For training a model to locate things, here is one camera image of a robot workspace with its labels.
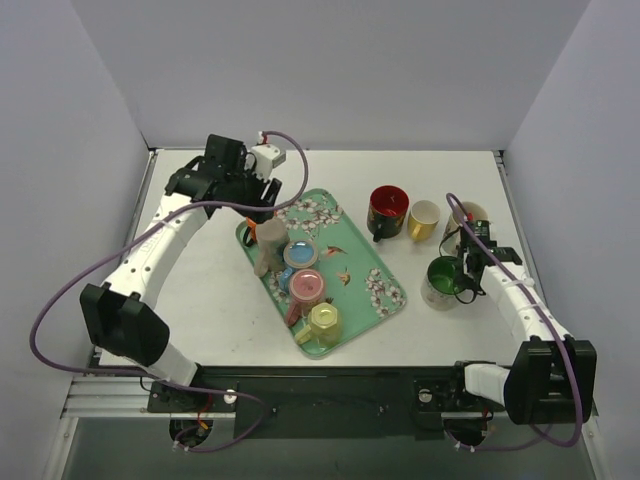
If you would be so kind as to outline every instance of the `bird print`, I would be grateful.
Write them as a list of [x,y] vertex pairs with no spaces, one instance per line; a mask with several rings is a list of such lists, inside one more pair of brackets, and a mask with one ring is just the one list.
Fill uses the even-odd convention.
[[322,252],[322,254],[327,258],[331,258],[334,255],[337,255],[338,253],[344,253],[345,255],[347,255],[347,252],[342,250],[340,247],[334,247],[331,245],[328,245],[327,249]]
[[349,285],[349,282],[351,281],[351,274],[349,273],[347,267],[344,268],[344,273],[337,272],[336,275],[338,276],[338,278],[340,278],[342,285],[344,285],[345,287]]

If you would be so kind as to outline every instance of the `green tray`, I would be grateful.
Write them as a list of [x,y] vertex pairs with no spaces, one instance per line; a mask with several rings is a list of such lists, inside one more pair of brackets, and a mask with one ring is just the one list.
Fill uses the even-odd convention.
[[[327,301],[342,315],[340,342],[324,347],[312,339],[299,345],[305,353],[312,357],[326,355],[406,304],[405,290],[329,192],[323,189],[305,192],[296,203],[276,215],[287,225],[291,240],[311,238],[318,246],[320,256],[314,268],[327,282]],[[238,225],[236,237],[253,265],[258,247],[243,245],[246,226],[246,222]],[[284,319],[289,296],[278,287],[279,275],[269,272],[261,280]],[[306,319],[303,318],[289,329],[292,340],[304,325]]]

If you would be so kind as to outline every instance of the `green mug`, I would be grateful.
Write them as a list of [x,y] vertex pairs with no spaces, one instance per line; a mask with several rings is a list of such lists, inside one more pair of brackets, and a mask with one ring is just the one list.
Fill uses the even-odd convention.
[[438,257],[429,264],[422,282],[422,299],[434,310],[450,310],[458,304],[456,295],[465,288],[456,285],[456,257]]

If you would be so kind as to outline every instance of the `yellow mug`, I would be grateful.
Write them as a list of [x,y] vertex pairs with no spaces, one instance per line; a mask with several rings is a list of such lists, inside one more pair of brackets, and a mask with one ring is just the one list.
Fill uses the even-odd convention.
[[440,220],[440,208],[429,200],[420,200],[411,207],[407,231],[414,242],[431,236]]
[[317,338],[324,347],[332,347],[340,341],[342,335],[342,316],[336,307],[329,303],[320,303],[313,307],[307,324],[295,334],[298,345]]

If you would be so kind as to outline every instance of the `white cup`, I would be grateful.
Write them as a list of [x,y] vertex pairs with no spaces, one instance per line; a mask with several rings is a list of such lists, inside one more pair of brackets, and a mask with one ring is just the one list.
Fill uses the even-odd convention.
[[[487,213],[487,211],[477,203],[462,202],[462,206],[467,211],[467,213],[473,216],[474,220],[489,220],[489,214]],[[462,214],[459,207],[456,206],[455,209],[457,210],[457,212]],[[454,212],[451,212],[451,215],[449,215],[449,220],[447,221],[447,226],[445,227],[444,233],[442,234],[442,240],[447,237],[449,238],[444,240],[444,243],[442,244],[442,250],[447,252],[449,255],[453,255],[454,257],[458,255],[458,247],[460,246],[460,232],[457,232],[453,235],[450,234],[459,226],[460,222],[458,221],[458,217],[454,215]]]

